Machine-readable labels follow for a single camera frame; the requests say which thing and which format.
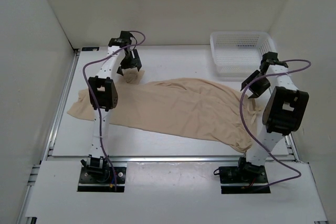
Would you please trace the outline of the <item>beige trousers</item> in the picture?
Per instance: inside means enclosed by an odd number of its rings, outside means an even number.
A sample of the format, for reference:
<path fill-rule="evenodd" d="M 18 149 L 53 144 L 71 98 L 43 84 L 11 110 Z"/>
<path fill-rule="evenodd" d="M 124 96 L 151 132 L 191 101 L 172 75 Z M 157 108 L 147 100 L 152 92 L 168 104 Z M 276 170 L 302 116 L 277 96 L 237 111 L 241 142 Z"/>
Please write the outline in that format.
<path fill-rule="evenodd" d="M 110 124 L 199 140 L 218 141 L 238 152 L 257 135 L 255 100 L 228 86 L 197 78 L 141 84 L 144 71 L 124 72 L 116 83 L 118 104 Z"/>

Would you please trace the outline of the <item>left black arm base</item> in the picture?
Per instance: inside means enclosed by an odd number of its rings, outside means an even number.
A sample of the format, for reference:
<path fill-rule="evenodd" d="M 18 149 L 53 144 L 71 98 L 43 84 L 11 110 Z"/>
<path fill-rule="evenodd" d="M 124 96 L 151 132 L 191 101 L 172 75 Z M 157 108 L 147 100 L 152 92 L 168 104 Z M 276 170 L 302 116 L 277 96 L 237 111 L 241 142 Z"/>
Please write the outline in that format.
<path fill-rule="evenodd" d="M 78 192 L 99 192 L 99 193 L 123 193 L 125 190 L 125 180 L 127 167 L 114 167 L 115 177 L 112 169 L 106 169 L 101 175 L 89 172 L 84 166 L 81 168 L 77 191 Z"/>

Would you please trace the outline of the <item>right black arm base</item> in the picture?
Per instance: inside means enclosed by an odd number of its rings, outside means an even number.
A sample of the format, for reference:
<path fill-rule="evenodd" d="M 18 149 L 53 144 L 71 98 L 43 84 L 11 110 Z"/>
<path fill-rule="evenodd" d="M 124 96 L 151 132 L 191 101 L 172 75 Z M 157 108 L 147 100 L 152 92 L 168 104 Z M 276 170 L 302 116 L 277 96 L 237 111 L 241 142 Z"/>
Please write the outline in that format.
<path fill-rule="evenodd" d="M 240 171 L 237 166 L 220 166 L 213 171 L 219 177 L 222 194 L 270 194 L 265 168 L 257 173 Z"/>

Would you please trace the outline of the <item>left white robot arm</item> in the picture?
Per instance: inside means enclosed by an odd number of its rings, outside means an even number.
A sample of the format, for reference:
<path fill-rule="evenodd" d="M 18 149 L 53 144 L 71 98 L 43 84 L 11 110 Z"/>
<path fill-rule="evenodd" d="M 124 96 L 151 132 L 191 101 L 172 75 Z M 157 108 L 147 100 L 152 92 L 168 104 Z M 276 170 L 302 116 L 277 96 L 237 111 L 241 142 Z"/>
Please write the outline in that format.
<path fill-rule="evenodd" d="M 136 46 L 144 43 L 134 36 L 135 30 L 121 31 L 118 38 L 111 38 L 107 56 L 84 65 L 82 74 L 89 90 L 89 99 L 94 111 L 94 127 L 91 148 L 83 162 L 86 172 L 98 182 L 105 182 L 110 176 L 112 164 L 104 147 L 108 138 L 109 120 L 112 110 L 118 104 L 118 93 L 114 78 L 123 75 L 124 69 L 140 70 L 142 63 Z"/>

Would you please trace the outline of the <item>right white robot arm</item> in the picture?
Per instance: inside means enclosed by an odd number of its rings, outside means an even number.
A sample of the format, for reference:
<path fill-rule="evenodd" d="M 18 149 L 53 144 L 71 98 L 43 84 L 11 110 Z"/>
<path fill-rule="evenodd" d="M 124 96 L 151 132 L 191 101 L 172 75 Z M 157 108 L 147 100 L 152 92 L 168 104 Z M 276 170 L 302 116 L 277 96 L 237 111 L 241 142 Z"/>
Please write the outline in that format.
<path fill-rule="evenodd" d="M 250 98 L 260 97 L 269 88 L 272 94 L 262 115 L 262 130 L 256 142 L 238 161 L 236 177 L 247 182 L 263 172 L 266 159 L 277 143 L 301 125 L 309 94 L 300 91 L 289 77 L 288 61 L 280 61 L 276 52 L 263 54 L 260 67 L 241 84 L 241 91 L 250 91 Z"/>

